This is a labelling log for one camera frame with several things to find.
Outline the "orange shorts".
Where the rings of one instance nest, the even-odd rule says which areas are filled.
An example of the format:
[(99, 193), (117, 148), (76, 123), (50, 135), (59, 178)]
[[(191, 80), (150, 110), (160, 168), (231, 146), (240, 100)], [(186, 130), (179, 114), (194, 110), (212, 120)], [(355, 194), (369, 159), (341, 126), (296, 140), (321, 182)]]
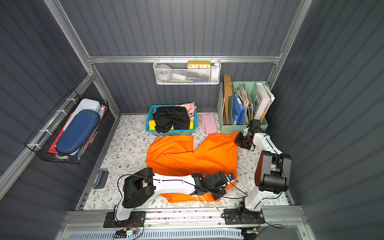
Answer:
[(210, 134), (196, 149), (193, 136), (157, 137), (148, 148), (147, 167), (164, 176), (212, 176), (223, 172), (237, 177), (236, 136)]

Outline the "black shorts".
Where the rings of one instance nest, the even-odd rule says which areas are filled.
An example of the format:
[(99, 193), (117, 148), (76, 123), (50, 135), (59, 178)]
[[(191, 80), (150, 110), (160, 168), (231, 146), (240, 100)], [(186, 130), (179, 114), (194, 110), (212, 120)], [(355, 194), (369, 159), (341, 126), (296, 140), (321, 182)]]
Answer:
[(167, 133), (174, 130), (189, 130), (190, 117), (187, 109), (180, 106), (159, 107), (153, 112), (155, 130), (157, 133)]

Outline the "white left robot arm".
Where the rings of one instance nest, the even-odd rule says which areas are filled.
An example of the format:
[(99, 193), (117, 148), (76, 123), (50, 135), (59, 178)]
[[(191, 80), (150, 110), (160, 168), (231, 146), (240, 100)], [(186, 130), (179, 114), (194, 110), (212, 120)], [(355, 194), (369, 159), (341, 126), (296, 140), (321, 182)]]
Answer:
[(153, 195), (203, 196), (211, 194), (216, 201), (227, 194), (226, 187), (234, 182), (233, 173), (218, 172), (213, 175), (194, 173), (176, 177), (156, 174), (152, 168), (145, 168), (137, 173), (125, 175), (123, 188), (119, 189), (121, 200), (114, 208), (114, 218), (117, 222), (129, 220), (132, 210), (142, 206)]

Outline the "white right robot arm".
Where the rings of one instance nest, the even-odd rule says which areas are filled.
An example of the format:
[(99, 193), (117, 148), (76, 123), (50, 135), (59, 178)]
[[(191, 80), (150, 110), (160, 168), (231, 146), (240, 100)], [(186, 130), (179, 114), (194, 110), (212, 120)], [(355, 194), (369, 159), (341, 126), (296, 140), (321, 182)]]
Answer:
[(261, 129), (259, 120), (251, 120), (243, 133), (239, 133), (235, 144), (248, 151), (257, 149), (260, 157), (256, 167), (255, 187), (240, 202), (240, 218), (260, 218), (262, 206), (287, 191), (290, 183), (292, 158), (280, 151), (269, 134)]

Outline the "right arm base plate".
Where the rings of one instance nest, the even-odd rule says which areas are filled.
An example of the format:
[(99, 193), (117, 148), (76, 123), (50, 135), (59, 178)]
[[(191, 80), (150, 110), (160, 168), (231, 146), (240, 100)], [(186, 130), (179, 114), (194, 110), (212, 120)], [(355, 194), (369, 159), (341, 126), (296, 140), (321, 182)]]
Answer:
[(265, 223), (262, 211), (254, 212), (248, 209), (224, 209), (221, 217), (225, 220), (226, 225), (261, 225)]

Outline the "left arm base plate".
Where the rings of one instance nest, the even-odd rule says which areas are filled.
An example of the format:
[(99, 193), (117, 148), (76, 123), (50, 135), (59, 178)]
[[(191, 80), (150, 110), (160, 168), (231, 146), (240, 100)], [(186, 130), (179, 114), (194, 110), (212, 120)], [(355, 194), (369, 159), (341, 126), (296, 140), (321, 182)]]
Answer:
[(133, 211), (128, 220), (124, 221), (116, 221), (115, 213), (108, 212), (103, 224), (103, 228), (111, 229), (111, 228), (128, 228), (128, 227), (142, 227), (146, 220), (145, 211)]

